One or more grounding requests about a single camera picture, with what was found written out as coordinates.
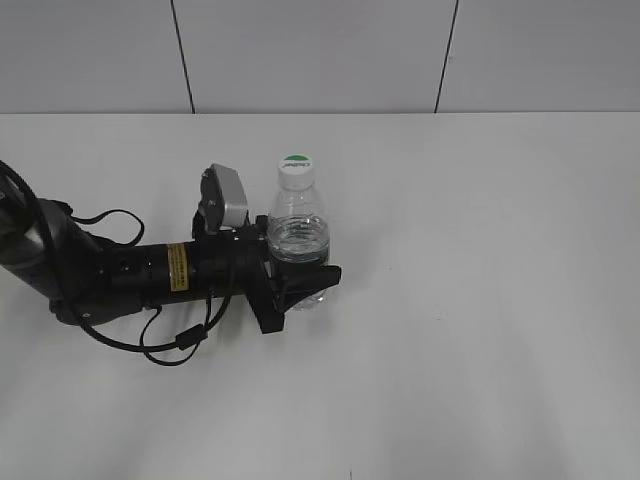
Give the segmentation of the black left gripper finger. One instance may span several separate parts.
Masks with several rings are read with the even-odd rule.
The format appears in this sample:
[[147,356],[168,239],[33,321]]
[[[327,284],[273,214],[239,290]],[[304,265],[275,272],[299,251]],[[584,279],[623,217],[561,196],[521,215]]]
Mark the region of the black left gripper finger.
[[281,313],[289,310],[309,310],[319,305],[326,291],[337,286],[342,269],[336,265],[310,267],[280,275],[276,279],[276,305]]

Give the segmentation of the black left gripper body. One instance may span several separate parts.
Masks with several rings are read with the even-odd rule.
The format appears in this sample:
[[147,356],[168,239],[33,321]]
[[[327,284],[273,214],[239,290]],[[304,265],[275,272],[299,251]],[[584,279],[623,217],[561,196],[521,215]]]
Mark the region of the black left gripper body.
[[196,298],[245,297],[263,334],[281,332],[285,324],[267,269],[267,220],[259,215],[240,227],[208,233],[204,216],[197,213],[189,243],[190,292]]

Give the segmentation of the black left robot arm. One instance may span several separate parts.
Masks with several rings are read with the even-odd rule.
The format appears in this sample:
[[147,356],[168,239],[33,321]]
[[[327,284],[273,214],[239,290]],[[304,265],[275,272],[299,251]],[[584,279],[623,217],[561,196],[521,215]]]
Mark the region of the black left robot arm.
[[1,265],[49,301],[68,325],[106,324],[167,304],[241,295],[263,333],[283,330],[298,302],[340,282],[323,260],[279,267],[267,244],[267,218],[249,220],[236,170],[212,164],[201,176],[188,242],[144,245],[94,235],[61,201],[23,193],[15,171],[1,167]]

